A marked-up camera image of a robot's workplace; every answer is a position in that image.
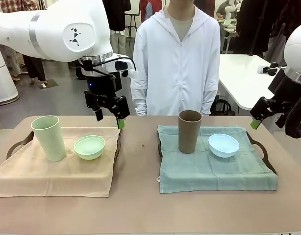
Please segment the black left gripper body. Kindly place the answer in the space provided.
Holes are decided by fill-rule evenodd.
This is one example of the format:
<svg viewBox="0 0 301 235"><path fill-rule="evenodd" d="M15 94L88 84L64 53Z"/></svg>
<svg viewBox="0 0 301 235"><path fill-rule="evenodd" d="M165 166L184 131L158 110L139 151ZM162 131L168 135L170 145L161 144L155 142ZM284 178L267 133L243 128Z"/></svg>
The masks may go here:
<svg viewBox="0 0 301 235"><path fill-rule="evenodd" d="M123 96L117 96L116 92L122 89L121 76L114 72L108 76L86 76L88 90L85 91L85 99L89 100L92 95L104 96L108 99L122 100Z"/></svg>

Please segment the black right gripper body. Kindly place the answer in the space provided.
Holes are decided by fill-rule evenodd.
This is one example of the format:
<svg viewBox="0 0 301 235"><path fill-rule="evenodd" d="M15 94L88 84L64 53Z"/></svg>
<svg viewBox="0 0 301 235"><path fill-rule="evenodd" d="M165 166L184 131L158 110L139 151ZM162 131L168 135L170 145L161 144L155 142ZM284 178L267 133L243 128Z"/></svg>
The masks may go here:
<svg viewBox="0 0 301 235"><path fill-rule="evenodd" d="M298 100L298 84L280 70L268 89L273 93L269 99L269 115L289 112Z"/></svg>

